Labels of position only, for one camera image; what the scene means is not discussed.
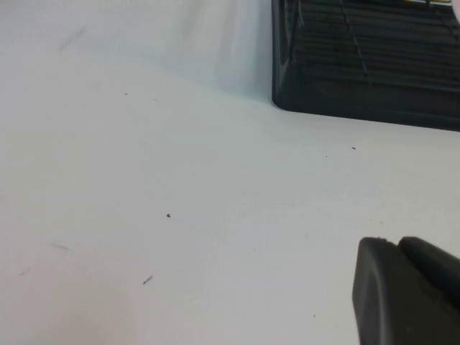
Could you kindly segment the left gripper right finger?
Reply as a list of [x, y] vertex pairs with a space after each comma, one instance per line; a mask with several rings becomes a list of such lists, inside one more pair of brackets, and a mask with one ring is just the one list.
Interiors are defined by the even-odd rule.
[[398, 247], [422, 276], [459, 310], [459, 258], [414, 236], [403, 237]]

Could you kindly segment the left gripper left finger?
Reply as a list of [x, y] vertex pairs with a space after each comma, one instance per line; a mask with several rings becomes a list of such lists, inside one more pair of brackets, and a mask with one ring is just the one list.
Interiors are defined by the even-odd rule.
[[459, 310], [385, 239], [360, 240], [352, 302], [360, 344], [459, 343]]

